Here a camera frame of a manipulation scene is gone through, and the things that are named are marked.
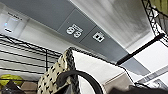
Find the electrical outlet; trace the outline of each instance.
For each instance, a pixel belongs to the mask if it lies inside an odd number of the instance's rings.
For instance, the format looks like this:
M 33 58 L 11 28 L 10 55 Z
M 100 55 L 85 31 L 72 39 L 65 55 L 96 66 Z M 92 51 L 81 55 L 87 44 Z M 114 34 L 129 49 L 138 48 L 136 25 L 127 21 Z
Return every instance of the electrical outlet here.
M 104 34 L 102 34 L 101 32 L 97 32 L 93 38 L 95 40 L 97 40 L 98 42 L 102 42 L 105 38 L 104 38 Z

